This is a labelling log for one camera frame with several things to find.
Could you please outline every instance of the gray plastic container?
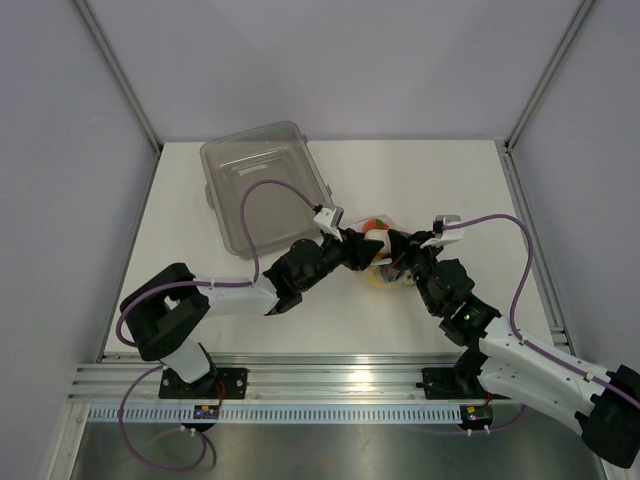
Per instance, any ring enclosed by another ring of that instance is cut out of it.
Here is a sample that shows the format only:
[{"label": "gray plastic container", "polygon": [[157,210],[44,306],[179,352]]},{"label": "gray plastic container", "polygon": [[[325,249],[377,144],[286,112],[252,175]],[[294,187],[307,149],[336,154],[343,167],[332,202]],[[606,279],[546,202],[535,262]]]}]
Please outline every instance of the gray plastic container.
[{"label": "gray plastic container", "polygon": [[[293,122],[279,122],[205,143],[200,149],[207,177],[205,193],[216,212],[225,248],[250,258],[240,223],[244,192],[260,180],[281,180],[298,188],[314,205],[333,206],[311,158],[306,139]],[[246,221],[258,254],[287,247],[318,234],[315,213],[298,196],[278,185],[261,185],[246,203]]]}]

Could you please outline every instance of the white backdrop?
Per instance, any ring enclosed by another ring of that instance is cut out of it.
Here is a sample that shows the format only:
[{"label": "white backdrop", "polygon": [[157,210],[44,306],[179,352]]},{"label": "white backdrop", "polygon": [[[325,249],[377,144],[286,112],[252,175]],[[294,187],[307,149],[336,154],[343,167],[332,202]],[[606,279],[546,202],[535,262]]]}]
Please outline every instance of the white backdrop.
[{"label": "white backdrop", "polygon": [[578,0],[90,0],[163,141],[504,138]]}]

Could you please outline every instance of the tabletop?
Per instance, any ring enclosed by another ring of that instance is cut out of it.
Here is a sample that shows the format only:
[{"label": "tabletop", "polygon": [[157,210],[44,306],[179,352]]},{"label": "tabletop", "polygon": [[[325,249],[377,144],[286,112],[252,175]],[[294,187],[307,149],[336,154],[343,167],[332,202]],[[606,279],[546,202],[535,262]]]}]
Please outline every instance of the tabletop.
[{"label": "tabletop", "polygon": [[[167,143],[153,180],[120,300],[168,264],[198,274],[250,276],[253,265],[224,248],[215,212],[205,198],[202,143]],[[429,230],[438,214],[471,220],[514,214],[494,142],[468,140],[311,141],[308,147],[349,220],[385,214],[406,231]],[[267,269],[282,253],[260,257]],[[476,282],[474,293],[503,314],[526,261],[518,228],[497,220],[465,229],[445,248]],[[228,354],[452,354],[461,349],[438,328],[415,288],[381,289],[338,268],[283,315],[205,317],[192,334],[210,352]],[[112,322],[105,353],[130,352]],[[518,325],[551,342],[531,276],[516,312]]]}]

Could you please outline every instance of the purple cable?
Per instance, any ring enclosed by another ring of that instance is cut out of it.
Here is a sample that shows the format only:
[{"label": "purple cable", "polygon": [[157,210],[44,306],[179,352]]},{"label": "purple cable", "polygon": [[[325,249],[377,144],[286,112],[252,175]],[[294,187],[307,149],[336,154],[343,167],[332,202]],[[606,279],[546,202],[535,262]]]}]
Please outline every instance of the purple cable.
[{"label": "purple cable", "polygon": [[[313,203],[311,203],[311,200],[309,200],[309,198],[300,190],[298,190],[296,187],[294,187],[293,185],[289,185],[286,182],[282,182],[280,180],[261,180],[259,182],[254,183],[249,188],[247,188],[247,191],[244,192],[244,195],[240,200],[240,224],[242,225],[242,231],[244,232],[244,236],[247,239],[247,243],[249,244],[249,250],[251,251],[251,256],[253,257],[253,267],[254,267],[253,283],[258,281],[258,275],[260,275],[260,262],[258,260],[258,252],[256,251],[256,246],[253,244],[253,240],[251,239],[251,235],[249,234],[249,228],[247,227],[247,222],[245,219],[244,207],[245,207],[245,204],[247,203],[247,198],[249,197],[249,194],[253,192],[256,188],[258,188],[260,185],[267,185],[267,184],[280,185],[281,187],[287,188],[291,190],[293,193],[295,193],[296,195],[298,195],[309,206],[309,208],[313,209],[315,206],[313,205]],[[216,284],[216,286],[229,286],[229,285]]]},{"label": "purple cable", "polygon": [[[491,433],[500,433],[500,432],[505,432],[507,430],[512,429],[513,427],[519,425],[522,423],[522,421],[524,420],[525,414],[527,413],[527,411],[529,410],[529,408],[526,405],[523,405],[522,408],[520,408],[520,411],[518,412],[518,414],[513,417],[512,420],[510,420],[509,422],[505,423],[504,425],[501,425],[499,427],[490,429]],[[467,432],[464,430],[454,430],[454,431],[450,431],[450,432],[441,432],[440,430],[435,430],[435,429],[431,429],[431,428],[421,428],[421,427],[412,427],[412,426],[405,426],[406,428],[409,428],[411,430],[417,430],[418,432],[426,432],[426,433],[432,433],[434,435],[441,435],[443,437],[458,437],[458,436],[467,436]],[[472,430],[471,431],[471,435],[487,435],[486,430]]]},{"label": "purple cable", "polygon": [[186,467],[166,467],[164,465],[154,463],[148,458],[145,458],[142,455],[140,455],[140,453],[138,453],[138,451],[135,449],[135,447],[131,443],[131,440],[129,440],[129,437],[127,436],[127,430],[124,428],[124,406],[127,403],[127,400],[131,395],[131,392],[133,392],[133,389],[136,388],[140,384],[140,382],[142,382],[142,380],[144,380],[146,377],[148,377],[152,373],[155,373],[158,370],[162,370],[162,368],[163,368],[162,365],[158,365],[157,367],[153,367],[152,369],[147,370],[131,384],[127,392],[122,397],[122,401],[120,402],[120,408],[118,409],[118,426],[120,427],[120,432],[122,433],[122,438],[124,440],[125,446],[127,447],[127,450],[129,450],[131,455],[140,463],[143,463],[146,466],[153,468],[154,470],[158,470],[160,472],[165,472],[165,473],[190,472],[191,470],[193,470],[194,468],[196,468],[198,465],[202,463],[202,460],[204,460],[204,457],[207,454],[207,445],[208,444],[211,445],[209,439],[204,434],[198,432],[197,430],[194,430],[194,433],[200,438],[200,440],[202,440],[202,452],[200,453],[200,456],[196,459],[195,462],[193,462],[191,465],[188,465]]},{"label": "purple cable", "polygon": [[125,308],[123,310],[122,314],[120,315],[120,318],[118,318],[118,321],[116,322],[116,337],[118,337],[118,340],[120,340],[125,345],[128,345],[129,347],[135,347],[136,346],[136,344],[134,342],[124,338],[124,336],[122,335],[122,325],[124,324],[124,321],[127,318],[127,316],[129,315],[129,313],[131,313],[131,311],[134,308],[136,308],[138,305],[140,305],[142,302],[144,302],[149,297],[153,297],[153,296],[157,295],[160,292],[164,292],[165,290],[171,290],[173,288],[181,288],[181,287],[210,287],[210,286],[211,286],[211,282],[205,282],[205,281],[200,281],[200,280],[191,280],[191,281],[185,281],[185,282],[167,283],[165,285],[160,285],[159,287],[152,288],[151,290],[147,290],[146,292],[144,292],[140,296],[136,297],[136,299],[134,301],[132,301],[129,305],[127,305],[127,308]]},{"label": "purple cable", "polygon": [[[516,305],[518,304],[518,300],[520,299],[520,295],[522,294],[522,289],[524,288],[524,284],[527,281],[527,277],[529,276],[529,272],[531,271],[531,267],[533,265],[533,239],[531,238],[531,234],[529,233],[529,230],[527,229],[526,225],[522,223],[520,220],[518,220],[516,217],[507,215],[504,213],[496,213],[493,215],[487,215],[485,217],[476,218],[475,220],[469,220],[468,222],[458,223],[456,225],[445,225],[443,229],[457,230],[459,228],[470,227],[472,225],[477,225],[478,223],[483,223],[489,220],[496,220],[496,219],[509,220],[515,223],[516,225],[518,225],[518,227],[520,227],[520,230],[522,230],[522,233],[524,234],[527,240],[527,263],[524,267],[524,272],[522,274],[522,278],[520,279],[520,283],[518,284],[518,288],[516,288],[516,293],[514,294],[513,300],[511,301],[511,308],[509,308],[509,326],[511,327],[513,335],[518,339],[519,342],[528,346],[529,348],[539,353],[543,357],[551,360],[552,362],[556,363],[557,365],[560,365],[561,367],[566,368],[567,370],[570,370],[576,375],[580,375],[581,377],[586,377],[588,372],[586,372],[585,370],[582,370],[581,368],[578,368],[574,365],[571,365],[570,363],[565,362],[561,358],[558,358],[555,355],[543,350],[542,348],[529,342],[528,340],[523,341],[522,334],[520,333],[520,330],[516,326]],[[640,402],[635,398],[633,398],[631,395],[623,392],[618,387],[611,385],[609,382],[601,378],[593,377],[593,381],[598,385],[600,385],[601,387],[604,387],[607,390],[622,397],[631,405],[633,405],[635,408],[640,410]]]}]

